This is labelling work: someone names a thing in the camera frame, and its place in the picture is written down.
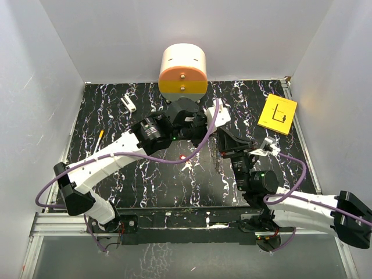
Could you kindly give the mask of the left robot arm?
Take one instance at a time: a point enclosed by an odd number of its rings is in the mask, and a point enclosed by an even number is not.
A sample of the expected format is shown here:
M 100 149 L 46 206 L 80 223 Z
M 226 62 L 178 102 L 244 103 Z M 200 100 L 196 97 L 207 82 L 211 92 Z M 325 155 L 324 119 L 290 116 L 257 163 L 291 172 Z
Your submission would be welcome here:
M 113 203 L 94 191 L 97 183 L 141 159 L 162 164 L 181 164 L 192 159 L 217 130 L 222 105 L 220 99 L 215 99 L 211 107 L 203 110 L 194 101 L 180 98 L 166 110 L 152 112 L 135 123 L 121 137 L 93 155 L 73 164 L 56 164 L 54 181 L 63 197 L 62 208 L 69 216 L 92 217 L 108 232 L 117 230 L 119 213 Z M 153 156 L 174 141 L 191 141 L 195 150 L 179 160 Z

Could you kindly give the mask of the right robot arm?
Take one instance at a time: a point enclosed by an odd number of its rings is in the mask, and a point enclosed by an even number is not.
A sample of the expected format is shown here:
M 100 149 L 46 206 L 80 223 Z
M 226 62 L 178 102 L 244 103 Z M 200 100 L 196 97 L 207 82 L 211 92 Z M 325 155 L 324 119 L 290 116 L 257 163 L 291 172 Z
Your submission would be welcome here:
M 356 195 L 340 191 L 338 195 L 316 195 L 300 192 L 307 167 L 302 163 L 302 174 L 292 188 L 279 185 L 272 170 L 254 171 L 259 158 L 277 156 L 277 141 L 266 137 L 260 147 L 255 142 L 234 136 L 225 128 L 217 129 L 220 156 L 230 159 L 235 182 L 248 204 L 261 213 L 246 223 L 252 230 L 305 228 L 324 232 L 359 249 L 371 244 L 371 209 Z

